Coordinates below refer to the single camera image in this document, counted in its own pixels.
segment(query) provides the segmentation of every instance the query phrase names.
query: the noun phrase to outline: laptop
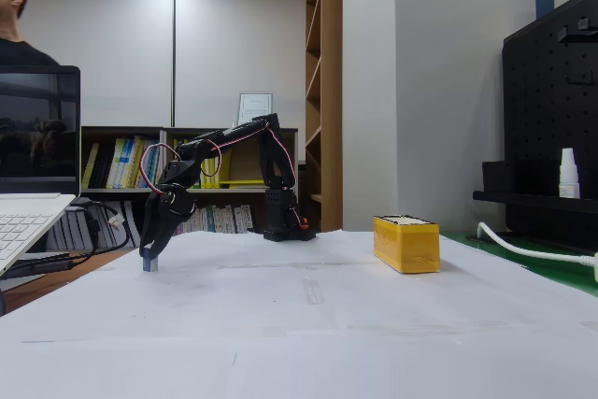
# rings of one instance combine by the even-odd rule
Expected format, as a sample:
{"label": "laptop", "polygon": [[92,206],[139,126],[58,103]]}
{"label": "laptop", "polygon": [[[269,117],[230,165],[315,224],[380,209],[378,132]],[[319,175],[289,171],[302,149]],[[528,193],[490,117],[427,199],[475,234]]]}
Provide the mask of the laptop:
{"label": "laptop", "polygon": [[0,66],[0,277],[79,195],[80,73]]}

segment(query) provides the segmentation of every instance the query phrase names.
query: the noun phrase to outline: black pegboard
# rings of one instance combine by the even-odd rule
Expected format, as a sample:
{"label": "black pegboard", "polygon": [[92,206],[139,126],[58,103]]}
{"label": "black pegboard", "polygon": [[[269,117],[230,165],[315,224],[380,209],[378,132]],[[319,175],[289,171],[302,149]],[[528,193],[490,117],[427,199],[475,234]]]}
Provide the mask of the black pegboard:
{"label": "black pegboard", "polygon": [[[505,40],[505,159],[560,160],[573,148],[581,197],[598,200],[598,41],[559,42],[580,20],[598,24],[598,0],[571,0]],[[509,229],[581,248],[598,247],[598,216],[509,205]]]}

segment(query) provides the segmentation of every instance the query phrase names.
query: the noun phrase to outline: yellow block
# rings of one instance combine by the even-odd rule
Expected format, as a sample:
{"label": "yellow block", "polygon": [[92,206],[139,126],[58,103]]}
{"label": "yellow block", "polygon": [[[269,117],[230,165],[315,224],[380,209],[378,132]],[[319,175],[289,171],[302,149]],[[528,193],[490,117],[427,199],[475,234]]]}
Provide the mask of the yellow block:
{"label": "yellow block", "polygon": [[440,271],[440,226],[407,215],[374,217],[374,253],[401,273]]}

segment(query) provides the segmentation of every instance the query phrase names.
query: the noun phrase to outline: black robotic arm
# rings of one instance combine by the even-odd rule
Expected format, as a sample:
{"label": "black robotic arm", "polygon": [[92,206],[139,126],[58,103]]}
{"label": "black robotic arm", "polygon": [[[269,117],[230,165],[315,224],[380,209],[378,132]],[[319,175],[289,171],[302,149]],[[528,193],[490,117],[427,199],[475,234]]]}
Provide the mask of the black robotic arm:
{"label": "black robotic arm", "polygon": [[299,216],[293,188],[297,178],[292,159],[282,143],[278,116],[270,114],[225,131],[200,135],[175,149],[177,159],[168,163],[145,207],[139,254],[150,263],[164,250],[177,227],[188,220],[196,205],[187,192],[199,179],[202,161],[221,157],[237,142],[256,137],[268,206],[268,229],[263,237],[272,241],[310,240],[315,232]]}

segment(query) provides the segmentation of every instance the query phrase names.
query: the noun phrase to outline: laptop keyboard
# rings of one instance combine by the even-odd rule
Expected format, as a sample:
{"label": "laptop keyboard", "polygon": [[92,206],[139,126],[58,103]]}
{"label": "laptop keyboard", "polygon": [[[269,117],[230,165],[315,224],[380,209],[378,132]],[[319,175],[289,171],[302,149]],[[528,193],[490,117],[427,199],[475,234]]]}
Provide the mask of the laptop keyboard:
{"label": "laptop keyboard", "polygon": [[52,214],[0,213],[0,260],[19,249]]}

